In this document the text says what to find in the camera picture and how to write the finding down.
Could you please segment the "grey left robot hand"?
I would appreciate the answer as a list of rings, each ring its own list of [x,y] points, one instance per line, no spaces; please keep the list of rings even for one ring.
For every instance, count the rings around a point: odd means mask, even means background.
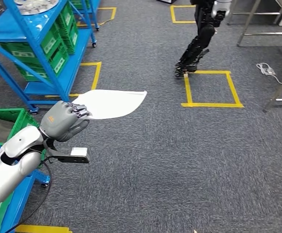
[[[39,130],[48,138],[65,142],[86,128],[89,115],[85,105],[61,100],[44,115]]]

